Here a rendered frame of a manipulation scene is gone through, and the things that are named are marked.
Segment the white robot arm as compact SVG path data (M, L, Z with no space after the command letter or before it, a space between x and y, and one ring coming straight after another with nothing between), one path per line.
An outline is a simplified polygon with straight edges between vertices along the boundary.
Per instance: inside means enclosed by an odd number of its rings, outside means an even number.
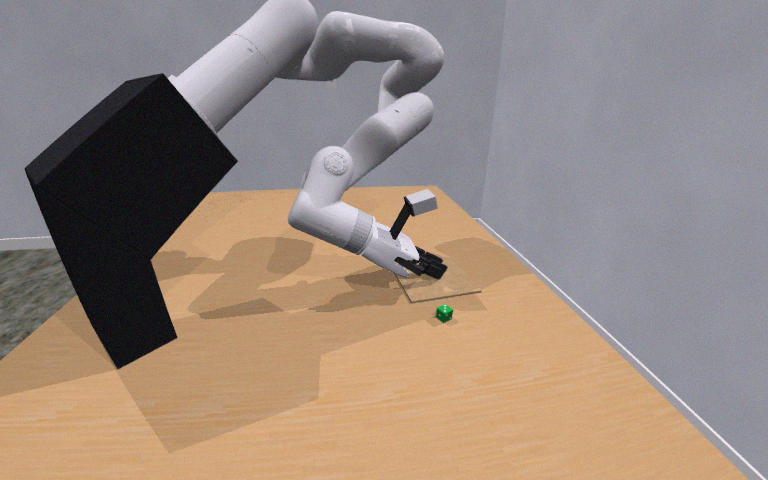
M329 13L318 27L308 0L268 0L236 31L168 80L218 136L278 74L281 79L331 81L355 61L392 60L397 61L381 80L378 112L342 148L329 146L316 153L288 215L291 227L356 254L373 218L341 197L431 122L433 103L416 92L444 63L434 36L413 24L340 11Z

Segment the tan textured square mat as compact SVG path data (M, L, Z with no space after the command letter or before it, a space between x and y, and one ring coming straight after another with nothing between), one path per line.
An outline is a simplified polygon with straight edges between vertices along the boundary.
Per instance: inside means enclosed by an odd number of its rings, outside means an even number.
M408 278L394 273L411 303L482 292L450 257L442 259L442 264L447 265L448 269L439 280L426 274L418 276L408 269Z

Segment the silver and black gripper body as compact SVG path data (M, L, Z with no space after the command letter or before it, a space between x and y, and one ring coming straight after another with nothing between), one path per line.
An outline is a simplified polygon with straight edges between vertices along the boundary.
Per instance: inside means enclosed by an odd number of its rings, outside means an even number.
M395 262L396 257L401 257L405 260L412 261L415 259L419 261L419 254L411 241L411 239L403 233L399 233L396 240L392 238L390 233L390 227L375 222L375 217L372 216L373 222L369 233L369 236L356 255L361 254L364 258L375 263L376 265L387 269L404 278L409 277L407 268ZM406 272L407 270L407 272Z

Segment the green die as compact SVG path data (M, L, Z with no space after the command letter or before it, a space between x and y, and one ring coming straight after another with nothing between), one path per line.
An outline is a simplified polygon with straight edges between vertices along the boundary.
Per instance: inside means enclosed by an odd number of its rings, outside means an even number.
M447 306L446 304L437 307L436 310L436 318L438 318L441 322L445 323L452 319L453 315L453 309Z

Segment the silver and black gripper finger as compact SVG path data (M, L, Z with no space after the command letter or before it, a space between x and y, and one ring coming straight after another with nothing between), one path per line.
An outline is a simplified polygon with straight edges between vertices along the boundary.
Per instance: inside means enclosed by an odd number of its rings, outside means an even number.
M418 265L417 265L418 261L416 261L415 259L410 261L410 260L405 260L401 257L396 257L394 261L402 265L403 267L407 268L408 270L410 270L411 272L415 273L418 276L420 276L421 274L426 274L438 280L441 279L441 277L443 276L443 274L448 268L446 265L436 260L433 260L433 259L429 260L420 255L419 255L419 258L420 258L420 261L422 262L420 262Z
M416 250L417 250L417 252L418 252L418 254L419 254L420 256L423 256L423 257L425 257L425 258L427 258L427 259L429 259L429 260L430 260L430 259L436 260L436 261L438 261L438 262L440 262L440 263L442 263L442 262L443 262L442 258L440 258L440 257L438 257L438 256L436 256L436 255L433 255L433 254L431 254L431 253L429 253L429 252L426 252L425 250L423 250L423 249L421 249L421 248L419 248L419 247L417 247L417 246L415 246L415 248L416 248ZM426 252L426 253L425 253L425 252Z

